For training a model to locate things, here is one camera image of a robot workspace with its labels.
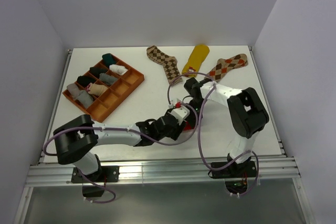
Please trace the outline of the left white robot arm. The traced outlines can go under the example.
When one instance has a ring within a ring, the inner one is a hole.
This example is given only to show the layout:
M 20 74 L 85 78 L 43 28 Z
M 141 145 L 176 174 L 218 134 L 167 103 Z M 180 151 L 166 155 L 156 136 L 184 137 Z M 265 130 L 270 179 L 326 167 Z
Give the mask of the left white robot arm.
M 97 155 L 90 150 L 99 145 L 127 145 L 132 147 L 150 146 L 168 137 L 177 140 L 183 132 L 187 112 L 166 112 L 157 120 L 124 127 L 108 127 L 95 122 L 84 114 L 54 130 L 56 155 L 59 164 L 74 164 L 85 178 L 91 182 L 102 176 L 102 168 Z

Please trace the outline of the taupe sock with red cuff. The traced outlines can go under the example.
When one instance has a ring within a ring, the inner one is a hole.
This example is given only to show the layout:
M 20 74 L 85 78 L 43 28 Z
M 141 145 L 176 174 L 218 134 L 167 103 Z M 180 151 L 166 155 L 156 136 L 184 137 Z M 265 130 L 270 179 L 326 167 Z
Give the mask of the taupe sock with red cuff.
M 82 90 L 80 90 L 75 83 L 67 85 L 67 90 L 74 100 L 78 99 L 78 97 L 82 94 Z

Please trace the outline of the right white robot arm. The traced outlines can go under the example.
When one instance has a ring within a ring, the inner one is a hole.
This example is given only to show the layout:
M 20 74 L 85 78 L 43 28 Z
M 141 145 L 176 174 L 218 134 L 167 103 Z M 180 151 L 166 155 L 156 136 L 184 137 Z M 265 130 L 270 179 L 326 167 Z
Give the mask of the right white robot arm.
M 198 148 L 202 159 L 205 157 L 201 147 L 201 121 L 206 101 L 211 100 L 228 108 L 236 132 L 234 145 L 224 166 L 208 168 L 214 172 L 227 170 L 234 177 L 240 176 L 251 162 L 257 135 L 269 122 L 269 115 L 257 92 L 254 88 L 230 88 L 208 78 L 202 81 L 190 78 L 184 84 L 184 88 L 192 97 L 189 105 L 198 115 Z

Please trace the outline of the grey sock with black stripes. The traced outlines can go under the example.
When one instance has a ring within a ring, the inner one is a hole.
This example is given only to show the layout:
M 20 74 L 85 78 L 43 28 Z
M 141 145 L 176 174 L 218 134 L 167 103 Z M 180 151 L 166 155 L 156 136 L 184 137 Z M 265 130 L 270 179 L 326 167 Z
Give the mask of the grey sock with black stripes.
M 85 109 L 90 107 L 94 102 L 94 99 L 86 90 L 80 90 L 76 100 L 79 101 Z

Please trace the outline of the red sock with white print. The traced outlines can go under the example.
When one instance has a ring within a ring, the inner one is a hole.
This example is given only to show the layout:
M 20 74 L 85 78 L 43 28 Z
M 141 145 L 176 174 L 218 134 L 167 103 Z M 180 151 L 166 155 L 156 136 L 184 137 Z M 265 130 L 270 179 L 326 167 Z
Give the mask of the red sock with white print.
M 186 122 L 183 131 L 193 130 L 195 127 L 194 123 Z

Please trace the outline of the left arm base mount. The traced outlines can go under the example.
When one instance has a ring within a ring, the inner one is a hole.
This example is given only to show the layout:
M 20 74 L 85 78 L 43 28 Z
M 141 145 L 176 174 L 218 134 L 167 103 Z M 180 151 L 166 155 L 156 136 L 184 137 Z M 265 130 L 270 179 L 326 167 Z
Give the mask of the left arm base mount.
M 86 175 L 86 177 L 95 183 L 116 183 L 119 180 L 119 168 L 119 166 L 102 166 L 93 174 Z M 86 183 L 76 167 L 72 171 L 71 183 Z

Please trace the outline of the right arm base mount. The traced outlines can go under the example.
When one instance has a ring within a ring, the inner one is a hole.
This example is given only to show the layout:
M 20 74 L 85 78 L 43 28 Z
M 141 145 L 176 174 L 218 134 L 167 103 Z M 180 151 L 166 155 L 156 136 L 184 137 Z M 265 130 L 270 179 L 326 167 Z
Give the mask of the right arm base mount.
M 241 164 L 233 163 L 223 170 L 209 171 L 208 175 L 213 179 L 245 179 L 255 178 L 257 175 L 256 163 L 252 160 L 245 161 Z

